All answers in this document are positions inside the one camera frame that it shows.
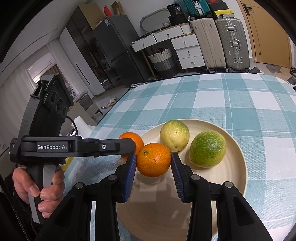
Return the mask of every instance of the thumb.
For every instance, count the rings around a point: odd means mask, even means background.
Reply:
[[[13,183],[18,196],[26,203],[29,203],[28,194],[38,197],[40,194],[38,186],[33,182],[25,169],[18,167],[13,171]]]

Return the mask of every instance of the sticker on refrigerator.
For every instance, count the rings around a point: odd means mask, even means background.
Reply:
[[[110,25],[110,23],[109,23],[108,19],[105,19],[104,21],[105,21],[105,23],[106,23],[106,25],[107,25],[107,26],[109,26],[109,25]]]

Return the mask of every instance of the green fruit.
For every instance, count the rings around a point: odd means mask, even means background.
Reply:
[[[225,153],[225,138],[216,131],[203,131],[193,139],[189,158],[194,165],[209,168],[219,164]]]
[[[170,120],[160,130],[160,142],[171,152],[183,150],[189,142],[189,129],[179,120]]]

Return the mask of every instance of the human hand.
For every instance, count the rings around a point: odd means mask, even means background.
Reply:
[[[52,177],[52,185],[49,188],[43,188],[40,192],[38,186],[33,182],[25,168],[16,168],[12,175],[15,190],[24,202],[29,203],[28,194],[33,197],[40,195],[43,201],[38,204],[38,209],[44,218],[49,218],[61,202],[65,189],[64,178],[62,169],[58,170]]]

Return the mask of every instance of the dark gray refrigerator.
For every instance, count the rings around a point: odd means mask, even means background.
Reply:
[[[125,86],[146,82],[151,77],[141,52],[135,53],[131,47],[138,34],[126,15],[107,17],[95,28],[94,36]]]

